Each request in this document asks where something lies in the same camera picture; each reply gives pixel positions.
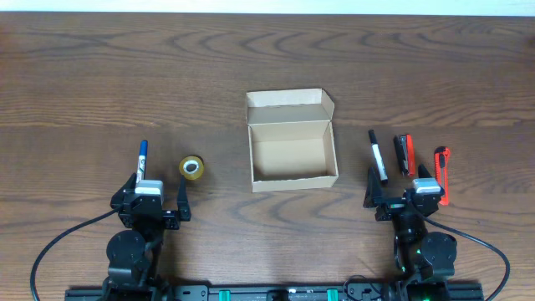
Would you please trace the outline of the red utility knife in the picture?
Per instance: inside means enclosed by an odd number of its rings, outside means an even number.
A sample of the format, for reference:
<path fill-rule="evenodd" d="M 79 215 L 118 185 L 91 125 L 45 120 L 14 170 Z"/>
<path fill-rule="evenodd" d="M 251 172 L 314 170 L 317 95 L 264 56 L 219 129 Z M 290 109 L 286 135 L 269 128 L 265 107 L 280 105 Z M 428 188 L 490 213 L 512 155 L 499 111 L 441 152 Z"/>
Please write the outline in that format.
<path fill-rule="evenodd" d="M 449 188 L 448 188 L 448 162 L 451 155 L 451 150 L 446 146 L 436 148 L 434 152 L 435 162 L 435 177 L 441 187 L 444 189 L 444 195 L 441 197 L 440 204 L 448 206 Z"/>

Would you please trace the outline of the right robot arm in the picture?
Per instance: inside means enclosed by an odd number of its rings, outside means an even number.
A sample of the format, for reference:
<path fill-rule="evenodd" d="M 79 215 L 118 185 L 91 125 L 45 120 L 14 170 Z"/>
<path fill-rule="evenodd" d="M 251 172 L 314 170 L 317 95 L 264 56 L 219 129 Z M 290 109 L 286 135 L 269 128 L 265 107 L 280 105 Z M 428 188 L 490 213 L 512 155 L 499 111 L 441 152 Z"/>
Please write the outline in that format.
<path fill-rule="evenodd" d="M 424 177 L 412 181 L 402 196 L 382 192 L 374 168 L 368 170 L 363 207 L 376 210 L 375 220 L 394 228 L 394 259 L 401 276 L 381 289 L 383 300 L 450 300 L 447 279 L 454 275 L 456 239 L 444 232 L 430 232 L 425 219 L 438 211 L 444 189 L 419 167 Z"/>

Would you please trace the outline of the red black stapler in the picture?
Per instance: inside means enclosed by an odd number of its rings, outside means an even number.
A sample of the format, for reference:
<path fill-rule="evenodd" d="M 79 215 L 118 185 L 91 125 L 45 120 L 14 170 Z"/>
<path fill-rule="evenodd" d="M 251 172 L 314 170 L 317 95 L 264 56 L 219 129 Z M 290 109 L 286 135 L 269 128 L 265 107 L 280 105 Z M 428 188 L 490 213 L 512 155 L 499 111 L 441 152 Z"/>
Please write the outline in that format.
<path fill-rule="evenodd" d="M 393 139 L 398 167 L 403 176 L 413 177 L 416 172 L 415 147 L 410 134 L 396 135 Z"/>

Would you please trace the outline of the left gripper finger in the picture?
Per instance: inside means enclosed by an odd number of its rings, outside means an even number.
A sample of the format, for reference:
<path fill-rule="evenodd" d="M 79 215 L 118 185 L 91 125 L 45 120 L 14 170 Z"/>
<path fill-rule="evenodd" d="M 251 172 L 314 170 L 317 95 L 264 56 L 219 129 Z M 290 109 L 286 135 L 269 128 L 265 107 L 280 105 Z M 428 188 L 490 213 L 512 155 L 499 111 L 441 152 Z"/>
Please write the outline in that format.
<path fill-rule="evenodd" d="M 135 190 L 137 175 L 133 173 L 126 183 L 111 197 L 112 201 L 122 201 L 125 195 L 132 193 Z"/>
<path fill-rule="evenodd" d="M 181 176 L 180 178 L 180 185 L 178 189 L 176 203 L 180 213 L 189 212 L 189 202 L 186 194 L 186 178 L 184 176 Z"/>

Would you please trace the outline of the blue cap marker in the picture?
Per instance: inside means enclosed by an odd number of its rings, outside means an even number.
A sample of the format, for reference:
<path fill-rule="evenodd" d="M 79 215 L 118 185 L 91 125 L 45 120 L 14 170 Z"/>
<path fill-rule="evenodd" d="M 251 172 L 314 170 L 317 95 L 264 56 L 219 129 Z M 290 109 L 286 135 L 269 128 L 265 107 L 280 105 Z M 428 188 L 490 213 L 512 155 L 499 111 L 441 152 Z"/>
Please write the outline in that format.
<path fill-rule="evenodd" d="M 147 154 L 148 154 L 148 141 L 142 140 L 140 142 L 139 155 L 138 155 L 138 161 L 137 161 L 136 182 L 140 182 L 145 179 Z"/>

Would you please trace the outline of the yellow tape roll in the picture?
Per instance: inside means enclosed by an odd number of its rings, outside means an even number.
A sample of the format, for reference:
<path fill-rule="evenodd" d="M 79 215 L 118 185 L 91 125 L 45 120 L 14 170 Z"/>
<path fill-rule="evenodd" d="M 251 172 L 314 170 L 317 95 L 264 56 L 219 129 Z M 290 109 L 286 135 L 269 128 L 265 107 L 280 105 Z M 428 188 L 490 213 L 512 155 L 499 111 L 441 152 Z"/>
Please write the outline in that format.
<path fill-rule="evenodd" d="M 187 156 L 179 164 L 179 172 L 189 181 L 201 178 L 204 170 L 204 162 L 199 156 Z"/>

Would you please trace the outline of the black cap marker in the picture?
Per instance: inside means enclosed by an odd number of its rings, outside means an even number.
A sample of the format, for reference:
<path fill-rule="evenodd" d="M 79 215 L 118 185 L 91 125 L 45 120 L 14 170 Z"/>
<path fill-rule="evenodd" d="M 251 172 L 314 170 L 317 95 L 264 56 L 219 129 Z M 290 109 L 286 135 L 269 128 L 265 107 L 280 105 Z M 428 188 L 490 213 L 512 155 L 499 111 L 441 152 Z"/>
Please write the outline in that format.
<path fill-rule="evenodd" d="M 386 185 L 388 183 L 389 178 L 385 169 L 383 157 L 380 153 L 379 143 L 377 141 L 375 132 L 373 130 L 369 130 L 368 134 L 369 134 L 369 140 L 370 140 L 372 151 L 373 151 L 373 156 L 377 165 L 377 169 L 380 174 L 380 182 L 383 185 Z"/>

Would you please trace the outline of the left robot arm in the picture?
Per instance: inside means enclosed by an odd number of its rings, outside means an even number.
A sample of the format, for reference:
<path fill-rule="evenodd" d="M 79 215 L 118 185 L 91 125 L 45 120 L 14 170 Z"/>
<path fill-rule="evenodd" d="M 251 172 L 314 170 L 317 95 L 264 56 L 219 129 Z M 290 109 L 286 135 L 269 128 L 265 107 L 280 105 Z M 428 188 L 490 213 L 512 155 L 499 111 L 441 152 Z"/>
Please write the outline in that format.
<path fill-rule="evenodd" d="M 178 230 L 191 220 L 186 194 L 186 178 L 180 177 L 177 209 L 165 210 L 161 181 L 139 181 L 132 174 L 111 197 L 110 207 L 117 211 L 125 230 L 108 242 L 108 277 L 100 297 L 111 300 L 173 300 L 173 287 L 157 274 L 165 231 Z"/>

